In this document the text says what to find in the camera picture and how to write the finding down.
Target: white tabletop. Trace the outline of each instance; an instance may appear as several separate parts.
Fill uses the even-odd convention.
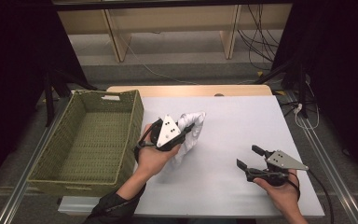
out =
[[[169,114],[205,111],[199,142],[182,164],[147,182],[135,215],[139,217],[276,217],[281,214],[266,192],[246,181],[236,159],[249,167],[267,167],[251,147],[280,149],[301,161],[274,96],[143,97],[144,126]],[[324,211],[305,171],[299,206],[305,217]],[[98,198],[64,197],[59,211],[87,214]]]

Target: gray floor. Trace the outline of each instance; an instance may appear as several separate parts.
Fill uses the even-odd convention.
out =
[[[280,31],[273,33],[279,39]],[[161,33],[137,34],[131,40],[131,48],[124,63],[116,63],[107,35],[70,36],[74,49],[90,82],[101,89],[112,85],[182,85],[188,82],[197,84],[246,84],[257,79],[260,69],[250,64],[248,50],[239,38],[236,40],[233,58],[226,60],[217,32],[203,33]],[[251,54],[251,61],[257,66],[268,68],[270,63]],[[269,85],[273,90],[280,88],[276,77]],[[287,102],[287,96],[277,97]],[[283,106],[286,114],[290,107]],[[309,111],[310,122],[316,124],[315,108]],[[315,156],[312,145],[303,128],[295,122],[295,115],[285,117],[294,138],[302,161],[321,179],[332,199],[335,223],[351,223],[340,199]],[[28,160],[31,158],[47,121],[46,106],[41,96],[34,115],[18,143],[18,150],[8,155],[0,169],[0,212],[11,191],[18,183]],[[314,129],[328,155],[331,157],[345,185],[358,204],[358,164],[342,153],[344,146],[332,124],[322,113],[320,122]],[[327,209],[326,216],[310,218],[310,223],[330,223],[328,204],[321,186],[311,177],[313,187]],[[12,223],[81,223],[83,217],[69,217],[57,212],[58,198],[28,188]],[[260,218],[257,223],[285,223],[280,218]]]

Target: floor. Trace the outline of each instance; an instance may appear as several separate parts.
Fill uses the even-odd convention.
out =
[[[253,34],[254,32],[248,31],[248,36]],[[282,32],[271,31],[271,34],[279,41]],[[269,43],[273,43],[272,38],[266,38]],[[116,62],[107,35],[73,35],[70,36],[70,40],[89,83],[101,89],[112,85],[249,84],[257,80],[259,72],[268,71],[261,68],[268,69],[271,66],[266,59],[249,52],[238,35],[233,58],[225,59],[217,32],[135,34],[132,36],[131,50],[124,63]],[[260,45],[257,48],[267,54]],[[277,76],[268,84],[273,90],[280,91],[281,79],[282,76]],[[71,85],[71,88],[76,89],[78,86]],[[308,92],[308,97],[310,101],[314,100],[311,91]],[[338,178],[342,181],[338,181],[338,186],[348,191],[350,199],[354,199],[357,205],[356,209],[358,164],[343,150],[345,146],[342,145],[333,125],[316,105],[309,105],[308,120],[296,116],[291,111],[290,102],[295,102],[295,98],[296,90],[285,91],[283,95],[277,96],[302,161],[311,167],[313,173],[324,184],[331,198],[335,223],[358,223],[358,213],[351,215],[351,209],[348,209],[351,207],[345,205],[342,192],[337,190],[337,185],[331,181],[331,175],[324,169],[324,163],[318,159],[318,148],[321,148],[331,160],[328,165],[337,170],[335,180]],[[302,120],[309,121],[310,124],[304,127],[305,123],[302,123]],[[38,146],[46,130],[46,121],[46,106],[41,96],[41,100],[35,106],[34,115],[18,143],[18,149],[8,155],[0,169],[0,213]],[[318,146],[310,141],[312,136],[317,137]],[[310,180],[326,216],[309,218],[308,221],[318,224],[331,223],[329,205],[323,188],[314,178],[311,177]],[[20,206],[14,208],[14,217],[7,223],[82,222],[83,217],[69,217],[57,212],[58,200],[57,197],[28,187]],[[281,217],[258,218],[256,223],[285,223],[285,220]]]

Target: basket handle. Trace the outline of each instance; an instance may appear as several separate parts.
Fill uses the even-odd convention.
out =
[[[78,190],[92,190],[90,187],[81,187],[81,186],[65,186],[66,189],[78,189]]]

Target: black sleeve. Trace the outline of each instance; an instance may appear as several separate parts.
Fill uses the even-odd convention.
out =
[[[145,185],[139,193],[129,201],[121,198],[115,192],[103,196],[83,224],[131,223],[132,215],[144,191]]]

